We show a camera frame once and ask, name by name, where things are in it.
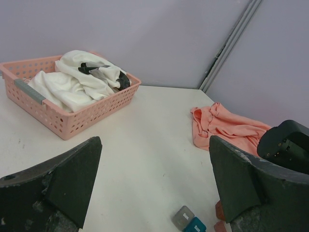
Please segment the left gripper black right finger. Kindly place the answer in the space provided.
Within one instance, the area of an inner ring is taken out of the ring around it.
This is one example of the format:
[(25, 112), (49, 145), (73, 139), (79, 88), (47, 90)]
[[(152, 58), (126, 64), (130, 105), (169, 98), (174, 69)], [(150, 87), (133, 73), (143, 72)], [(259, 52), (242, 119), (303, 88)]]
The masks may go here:
[(226, 223), (234, 232), (307, 232), (309, 176), (247, 153), (218, 136), (210, 158)]

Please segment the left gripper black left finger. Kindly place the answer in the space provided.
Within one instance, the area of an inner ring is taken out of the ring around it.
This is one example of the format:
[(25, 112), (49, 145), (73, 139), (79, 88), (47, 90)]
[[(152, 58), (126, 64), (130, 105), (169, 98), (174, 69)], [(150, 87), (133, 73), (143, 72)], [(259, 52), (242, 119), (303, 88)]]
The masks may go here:
[(71, 150), (0, 179), (2, 232), (78, 232), (102, 151), (91, 137)]

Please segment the teal pill box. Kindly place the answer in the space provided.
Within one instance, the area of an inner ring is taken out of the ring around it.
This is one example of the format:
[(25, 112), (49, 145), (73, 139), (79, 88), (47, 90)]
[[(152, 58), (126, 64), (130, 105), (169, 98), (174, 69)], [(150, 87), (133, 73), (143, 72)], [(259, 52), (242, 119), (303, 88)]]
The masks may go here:
[(183, 232), (205, 232), (206, 230), (206, 225), (198, 217), (194, 217)]

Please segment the grey pill box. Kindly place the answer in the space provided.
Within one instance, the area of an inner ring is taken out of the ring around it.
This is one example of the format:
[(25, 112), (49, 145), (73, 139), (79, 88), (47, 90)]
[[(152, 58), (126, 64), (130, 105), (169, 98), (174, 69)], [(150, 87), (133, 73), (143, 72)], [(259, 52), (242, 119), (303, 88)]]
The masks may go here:
[(186, 205), (184, 205), (172, 217), (172, 222), (178, 230), (183, 231), (194, 217), (195, 214)]

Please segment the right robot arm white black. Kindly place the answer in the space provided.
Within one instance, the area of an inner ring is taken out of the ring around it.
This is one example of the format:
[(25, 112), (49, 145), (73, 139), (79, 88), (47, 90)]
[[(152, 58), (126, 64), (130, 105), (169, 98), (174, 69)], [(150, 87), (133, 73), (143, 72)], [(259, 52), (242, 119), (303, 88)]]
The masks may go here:
[(294, 120), (286, 120), (261, 137), (257, 154), (278, 166), (308, 174), (309, 129)]

